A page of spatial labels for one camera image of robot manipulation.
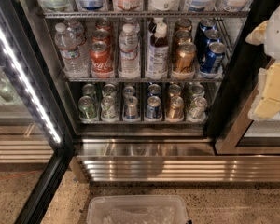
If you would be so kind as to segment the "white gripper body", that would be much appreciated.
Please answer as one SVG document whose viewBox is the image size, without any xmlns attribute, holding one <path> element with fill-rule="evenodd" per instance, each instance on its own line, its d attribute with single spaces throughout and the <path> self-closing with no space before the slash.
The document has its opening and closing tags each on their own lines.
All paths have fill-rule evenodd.
<svg viewBox="0 0 280 224">
<path fill-rule="evenodd" d="M 265 53 L 276 60 L 280 60 L 280 6 L 268 20 L 265 40 Z"/>
</svg>

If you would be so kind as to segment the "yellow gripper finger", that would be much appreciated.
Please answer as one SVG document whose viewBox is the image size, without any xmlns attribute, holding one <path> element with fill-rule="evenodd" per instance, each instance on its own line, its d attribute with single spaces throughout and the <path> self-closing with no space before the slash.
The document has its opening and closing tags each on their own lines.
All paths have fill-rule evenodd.
<svg viewBox="0 0 280 224">
<path fill-rule="evenodd" d="M 267 28 L 267 21 L 262 22 L 258 25 L 248 36 L 245 38 L 245 41 L 248 44 L 258 46 L 264 43 L 264 36 Z"/>
<path fill-rule="evenodd" d="M 280 111 L 280 63 L 273 64 L 266 75 L 264 89 L 255 113 L 263 119 L 270 119 Z"/>
</svg>

